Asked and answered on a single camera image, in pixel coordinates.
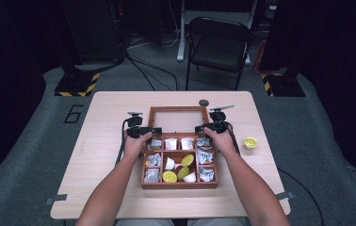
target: black chair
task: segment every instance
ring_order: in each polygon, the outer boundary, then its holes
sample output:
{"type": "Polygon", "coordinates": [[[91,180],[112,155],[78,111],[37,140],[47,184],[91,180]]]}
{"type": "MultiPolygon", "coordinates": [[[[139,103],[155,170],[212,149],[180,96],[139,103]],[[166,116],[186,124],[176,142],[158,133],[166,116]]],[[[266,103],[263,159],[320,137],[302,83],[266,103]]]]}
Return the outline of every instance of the black chair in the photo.
{"type": "Polygon", "coordinates": [[[197,17],[189,23],[189,56],[187,58],[186,90],[190,65],[237,73],[235,90],[249,52],[251,31],[241,23],[197,17]]]}

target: gray carpet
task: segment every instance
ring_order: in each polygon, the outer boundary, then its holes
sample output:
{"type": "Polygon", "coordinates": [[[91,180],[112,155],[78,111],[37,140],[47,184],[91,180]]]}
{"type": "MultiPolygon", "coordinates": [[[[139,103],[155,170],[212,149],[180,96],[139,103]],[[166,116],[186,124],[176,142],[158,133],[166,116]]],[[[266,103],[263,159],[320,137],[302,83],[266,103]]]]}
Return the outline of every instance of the gray carpet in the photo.
{"type": "MultiPolygon", "coordinates": [[[[256,38],[251,49],[252,59],[264,37],[256,38]]],[[[130,48],[128,52],[174,73],[184,89],[186,62],[176,61],[177,48],[177,43],[170,48],[146,44],[130,48]]],[[[85,68],[99,66],[104,65],[88,64],[85,68]]],[[[170,75],[145,69],[171,89],[175,88],[170,75]]],[[[207,73],[213,72],[203,69],[200,76],[207,73]]],[[[93,94],[89,97],[53,96],[62,75],[61,69],[44,75],[47,89],[43,99],[0,166],[0,225],[63,224],[50,217],[52,206],[43,203],[57,194],[93,94]],[[63,123],[73,105],[82,105],[75,109],[82,112],[78,123],[63,123]]],[[[156,90],[168,90],[153,78],[149,79],[156,90]]],[[[296,195],[290,200],[289,220],[292,225],[321,225],[317,203],[325,225],[356,225],[356,169],[341,155],[313,85],[301,75],[298,79],[306,94],[304,98],[268,97],[260,75],[252,73],[251,66],[246,67],[239,86],[239,90],[253,95],[277,166],[295,178],[281,172],[285,190],[296,195]]],[[[191,81],[189,89],[227,90],[215,85],[223,83],[233,87],[235,81],[219,81],[211,76],[208,83],[191,81]]],[[[124,60],[116,68],[101,73],[94,91],[100,90],[152,88],[139,70],[124,60]]]]}

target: wooden tabletop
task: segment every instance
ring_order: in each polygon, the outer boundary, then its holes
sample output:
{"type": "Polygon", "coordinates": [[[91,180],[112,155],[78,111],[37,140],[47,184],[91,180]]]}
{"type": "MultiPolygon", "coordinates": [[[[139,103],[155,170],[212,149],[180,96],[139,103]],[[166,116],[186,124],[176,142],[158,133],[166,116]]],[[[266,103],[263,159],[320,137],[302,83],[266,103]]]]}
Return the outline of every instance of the wooden tabletop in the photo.
{"type": "MultiPolygon", "coordinates": [[[[128,111],[142,112],[147,126],[151,106],[198,106],[207,100],[210,108],[234,105],[223,110],[234,126],[240,153],[269,184],[274,193],[284,192],[254,100],[246,91],[102,91],[93,96],[58,195],[67,194],[51,210],[56,219],[79,218],[93,189],[114,168],[121,145],[121,126],[128,111]],[[249,151],[243,139],[254,137],[258,146],[249,151]]],[[[196,115],[160,115],[163,132],[194,132],[202,124],[196,115]]],[[[142,189],[141,159],[135,164],[117,218],[217,218],[244,217],[244,211],[224,158],[218,154],[218,187],[211,189],[142,189]]],[[[281,200],[286,214],[287,199],[281,200]]]]}

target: hand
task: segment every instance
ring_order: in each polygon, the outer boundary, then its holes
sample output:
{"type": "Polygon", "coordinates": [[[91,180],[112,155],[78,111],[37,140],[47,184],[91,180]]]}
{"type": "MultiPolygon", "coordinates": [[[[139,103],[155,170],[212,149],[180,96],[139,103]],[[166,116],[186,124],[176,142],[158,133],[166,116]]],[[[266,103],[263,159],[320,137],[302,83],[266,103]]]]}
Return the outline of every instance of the hand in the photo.
{"type": "Polygon", "coordinates": [[[234,143],[232,142],[232,138],[228,130],[221,134],[218,134],[216,131],[204,127],[203,131],[213,139],[214,145],[224,157],[228,153],[236,153],[234,143]]]}
{"type": "Polygon", "coordinates": [[[146,142],[146,140],[148,140],[151,137],[152,137],[152,132],[140,136],[139,138],[132,138],[126,136],[123,157],[129,157],[130,159],[137,160],[140,152],[142,151],[144,142],[146,142]]]}

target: person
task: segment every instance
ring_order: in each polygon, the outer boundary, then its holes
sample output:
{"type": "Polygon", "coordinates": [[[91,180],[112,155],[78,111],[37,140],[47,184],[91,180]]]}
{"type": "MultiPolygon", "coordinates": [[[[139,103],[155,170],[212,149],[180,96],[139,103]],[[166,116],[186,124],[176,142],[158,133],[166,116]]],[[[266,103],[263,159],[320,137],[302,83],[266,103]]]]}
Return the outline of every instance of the person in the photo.
{"type": "MultiPolygon", "coordinates": [[[[237,157],[228,131],[217,134],[205,127],[204,132],[213,139],[216,148],[225,158],[234,181],[235,190],[248,214],[251,225],[289,225],[280,203],[267,183],[243,158],[237,157]]],[[[113,225],[121,207],[132,168],[138,161],[143,143],[151,137],[151,132],[139,138],[127,137],[121,161],[93,190],[80,218],[76,222],[77,226],[113,225]]],[[[188,221],[188,225],[245,225],[245,222],[243,218],[191,219],[188,221]]],[[[173,226],[174,224],[170,219],[128,219],[119,220],[117,225],[173,226]]]]}

